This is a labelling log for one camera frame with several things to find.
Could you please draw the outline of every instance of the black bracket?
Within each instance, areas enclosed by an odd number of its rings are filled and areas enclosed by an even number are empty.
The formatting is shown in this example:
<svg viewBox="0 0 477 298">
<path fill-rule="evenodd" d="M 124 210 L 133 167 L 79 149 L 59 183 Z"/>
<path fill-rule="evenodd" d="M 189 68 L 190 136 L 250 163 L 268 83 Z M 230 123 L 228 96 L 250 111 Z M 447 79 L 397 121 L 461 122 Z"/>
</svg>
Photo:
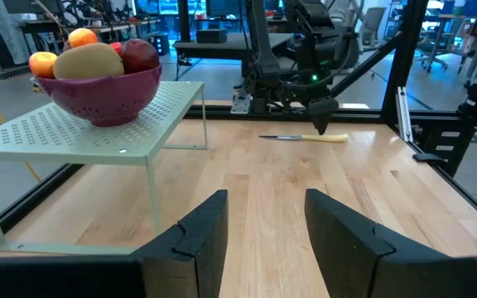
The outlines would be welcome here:
<svg viewBox="0 0 477 298">
<path fill-rule="evenodd" d="M 432 166 L 446 165 L 446 161 L 442 157 L 431 153 L 417 153 L 413 155 L 413 159 L 417 162 L 425 162 Z"/>
</svg>

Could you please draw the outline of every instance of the office chair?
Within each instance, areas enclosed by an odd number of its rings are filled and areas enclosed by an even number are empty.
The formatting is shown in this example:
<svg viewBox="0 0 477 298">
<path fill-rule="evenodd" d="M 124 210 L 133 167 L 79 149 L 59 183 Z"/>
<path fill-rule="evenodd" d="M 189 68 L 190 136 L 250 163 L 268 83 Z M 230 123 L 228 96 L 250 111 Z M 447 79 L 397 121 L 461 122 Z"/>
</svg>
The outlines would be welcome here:
<svg viewBox="0 0 477 298">
<path fill-rule="evenodd" d="M 358 38 L 360 52 L 376 50 L 375 45 L 378 38 L 378 28 L 380 27 L 380 22 L 385 12 L 385 7 L 370 7 L 365 13 Z M 364 43 L 368 43 L 365 41 L 369 42 L 369 46 L 364 47 Z"/>
<path fill-rule="evenodd" d="M 431 53 L 434 48 L 437 46 L 436 58 L 433 62 L 441 64 L 445 70 L 448 70 L 448 63 L 444 60 L 437 58 L 440 55 L 446 55 L 452 52 L 452 46 L 454 45 L 454 38 L 457 35 L 457 32 L 463 24 L 462 20 L 452 20 L 450 23 L 450 30 L 448 33 L 443 33 L 439 45 L 436 45 L 437 32 L 439 31 L 438 26 L 428 27 L 427 31 L 424 31 L 422 35 L 424 38 L 417 44 L 417 51 L 422 53 L 422 58 L 415 59 L 414 62 L 421 62 L 422 67 L 428 72 L 430 72 L 431 65 L 428 65 L 428 60 L 430 59 Z"/>
</svg>

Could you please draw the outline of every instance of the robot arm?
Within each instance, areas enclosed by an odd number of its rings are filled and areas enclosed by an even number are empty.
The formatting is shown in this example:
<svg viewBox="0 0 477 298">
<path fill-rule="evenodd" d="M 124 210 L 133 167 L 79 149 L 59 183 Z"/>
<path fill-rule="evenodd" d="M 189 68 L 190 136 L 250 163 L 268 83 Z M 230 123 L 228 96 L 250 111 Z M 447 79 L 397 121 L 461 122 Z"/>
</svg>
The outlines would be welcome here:
<svg viewBox="0 0 477 298">
<path fill-rule="evenodd" d="M 298 70 L 281 72 L 269 44 L 263 1 L 248 0 L 253 79 L 246 79 L 245 85 L 254 98 L 281 102 L 286 110 L 290 110 L 292 102 L 300 102 L 318 133 L 323 134 L 332 113 L 339 107 L 327 88 L 334 77 L 331 71 L 356 63 L 358 45 L 352 42 L 356 36 L 352 27 L 336 26 L 320 0 L 285 0 L 284 4 L 287 20 L 299 33 L 295 51 Z"/>
</svg>

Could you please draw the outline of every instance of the fruit bowl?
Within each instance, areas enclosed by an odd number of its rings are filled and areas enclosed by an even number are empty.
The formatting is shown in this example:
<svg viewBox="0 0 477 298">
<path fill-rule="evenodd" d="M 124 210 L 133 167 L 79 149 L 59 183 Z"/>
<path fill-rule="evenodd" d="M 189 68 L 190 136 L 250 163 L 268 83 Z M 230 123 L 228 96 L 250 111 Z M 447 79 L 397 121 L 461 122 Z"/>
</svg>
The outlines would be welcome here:
<svg viewBox="0 0 477 298">
<path fill-rule="evenodd" d="M 161 64 L 154 69 L 99 79 L 43 79 L 36 77 L 59 107 L 98 127 L 112 127 L 135 119 L 156 95 Z"/>
</svg>

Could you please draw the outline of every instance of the wooden table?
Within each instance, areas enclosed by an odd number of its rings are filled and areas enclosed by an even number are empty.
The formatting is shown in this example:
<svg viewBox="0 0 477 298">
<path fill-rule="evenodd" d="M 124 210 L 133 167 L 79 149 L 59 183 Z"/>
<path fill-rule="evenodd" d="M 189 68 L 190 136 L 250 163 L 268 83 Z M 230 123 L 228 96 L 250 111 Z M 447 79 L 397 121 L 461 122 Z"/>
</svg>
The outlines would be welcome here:
<svg viewBox="0 0 477 298">
<path fill-rule="evenodd" d="M 184 120 L 168 141 L 199 141 L 201 126 Z M 306 229 L 308 188 L 441 252 L 477 256 L 477 212 L 385 125 L 333 123 L 327 133 L 349 134 L 339 144 L 258 138 L 314 134 L 310 123 L 209 121 L 208 130 L 207 151 L 162 150 L 154 166 L 166 227 L 229 190 L 221 297 L 328 297 Z M 144 169 L 86 166 L 7 236 L 136 248 L 156 236 L 148 194 Z"/>
</svg>

